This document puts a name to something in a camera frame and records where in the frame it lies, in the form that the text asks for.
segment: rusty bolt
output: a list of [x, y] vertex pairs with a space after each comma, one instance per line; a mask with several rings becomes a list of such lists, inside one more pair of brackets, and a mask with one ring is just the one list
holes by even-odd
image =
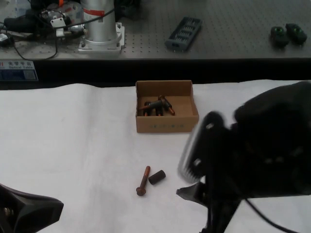
[[165, 96], [159, 96], [158, 100], [162, 100], [163, 102], [163, 107], [166, 111], [169, 111], [173, 116], [175, 115], [175, 111], [173, 110], [172, 105], [170, 104], [170, 102], [167, 101], [167, 99], [165, 98]]
[[163, 116], [163, 108], [162, 107], [156, 108], [155, 109], [155, 115], [158, 116], [158, 117]]
[[137, 192], [138, 196], [144, 196], [145, 193], [146, 193], [145, 186], [146, 186], [146, 183], [147, 183], [149, 172], [150, 172], [150, 167], [147, 166], [146, 170], [145, 170], [145, 173], [144, 173], [144, 176], [142, 177], [142, 181], [140, 183], [140, 186], [136, 189], [136, 192]]
[[[150, 101], [146, 101], [144, 106], [148, 106], [150, 103], [151, 103]], [[151, 112], [152, 112], [152, 109], [145, 109], [143, 113], [144, 113], [144, 116], [147, 117], [151, 115]]]

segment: screw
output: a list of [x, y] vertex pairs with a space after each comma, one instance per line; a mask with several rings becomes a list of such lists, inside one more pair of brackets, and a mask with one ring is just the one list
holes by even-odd
[[163, 101], [163, 107], [166, 111], [170, 111], [170, 113], [174, 116], [175, 115], [175, 111], [172, 108], [172, 105], [167, 101], [167, 99], [165, 98], [165, 96], [159, 96], [157, 98], [158, 100], [162, 100]]
[[[145, 104], [144, 104], [144, 106], [147, 106], [147, 105], [149, 105], [150, 103], [151, 103], [150, 101], [146, 101]], [[150, 115], [151, 115], [151, 112], [152, 112], [152, 109], [145, 109], [143, 113], [144, 113], [144, 116], [147, 117], [147, 116], [150, 116]]]
[[10, 217], [10, 216], [13, 216], [14, 215], [14, 211], [12, 209], [9, 209], [9, 208], [3, 208], [3, 212], [4, 212], [4, 215], [7, 216], [7, 217]]
[[147, 166], [146, 170], [145, 170], [145, 173], [144, 173], [144, 176], [142, 177], [140, 186], [136, 189], [136, 192], [137, 192], [138, 196], [144, 196], [145, 193], [146, 193], [145, 186], [146, 186], [146, 183], [147, 183], [149, 172], [150, 172], [150, 167]]
[[162, 107], [156, 108], [155, 109], [155, 115], [158, 116], [158, 117], [163, 116], [163, 108]]

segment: white tablecloth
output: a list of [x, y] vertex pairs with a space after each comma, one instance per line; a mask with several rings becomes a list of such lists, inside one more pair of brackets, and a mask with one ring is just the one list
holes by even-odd
[[[223, 113], [227, 125], [248, 99], [291, 81], [194, 85], [199, 114]], [[178, 197], [189, 186], [176, 172], [187, 133], [138, 134], [134, 87], [83, 84], [0, 92], [0, 183], [61, 200], [59, 222], [43, 233], [198, 233], [207, 209]], [[160, 184], [136, 195], [144, 169]], [[254, 200], [275, 222], [311, 232], [311, 197]], [[226, 233], [279, 232], [242, 203]]]

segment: open cardboard box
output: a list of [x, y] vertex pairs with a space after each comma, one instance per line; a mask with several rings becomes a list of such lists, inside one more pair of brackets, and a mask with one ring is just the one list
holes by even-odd
[[[190, 132], [199, 120], [198, 110], [193, 100], [192, 82], [186, 81], [137, 81], [136, 128], [138, 133], [176, 133]], [[143, 116], [139, 110], [146, 101], [156, 101], [159, 95], [173, 106], [172, 116], [164, 111], [163, 116]]]

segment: wire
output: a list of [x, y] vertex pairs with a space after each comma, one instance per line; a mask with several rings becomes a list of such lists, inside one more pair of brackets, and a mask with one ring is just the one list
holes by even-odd
[[41, 23], [43, 23], [43, 25], [46, 25], [46, 26], [48, 26], [48, 27], [50, 27], [50, 28], [53, 29], [53, 32], [54, 32], [54, 39], [55, 39], [55, 53], [54, 53], [52, 56], [47, 57], [47, 58], [44, 58], [44, 59], [28, 59], [28, 58], [25, 58], [25, 57], [23, 57], [23, 55], [20, 54], [20, 52], [19, 52], [18, 49], [16, 48], [14, 42], [12, 42], [11, 40], [9, 40], [10, 44], [11, 44], [11, 45], [13, 46], [13, 48], [15, 49], [16, 53], [17, 53], [23, 60], [32, 61], [32, 62], [34, 62], [34, 61], [44, 61], [44, 60], [51, 59], [51, 58], [55, 57], [55, 56], [57, 55], [57, 53], [58, 53], [58, 45], [57, 45], [56, 30], [53, 28], [52, 25], [50, 25], [50, 24], [48, 24], [48, 23], [42, 21], [42, 20], [40, 19], [40, 17], [38, 17], [38, 16], [36, 16], [36, 15], [35, 15], [35, 17], [36, 17]]
[[256, 214], [258, 214], [265, 222], [267, 222], [268, 224], [270, 224], [271, 226], [286, 232], [286, 233], [298, 233], [292, 230], [289, 230], [285, 227], [282, 227], [276, 223], [274, 223], [273, 221], [271, 221], [270, 219], [268, 219], [250, 200], [245, 199], [246, 203], [256, 212]]
[[[237, 195], [243, 197], [243, 193], [242, 191], [238, 188], [238, 186], [236, 185], [236, 183], [233, 181], [233, 179], [227, 174], [227, 180], [231, 183], [232, 188], [234, 189], [234, 191], [237, 193]], [[276, 223], [274, 223], [273, 221], [271, 221], [268, 217], [266, 217], [249, 199], [247, 198], [243, 198], [246, 203], [256, 212], [256, 214], [259, 215], [259, 217], [261, 217], [266, 223], [268, 223], [269, 225], [279, 229], [280, 231], [286, 232], [286, 233], [298, 233], [295, 232], [293, 230], [287, 229], [285, 227], [282, 227]]]

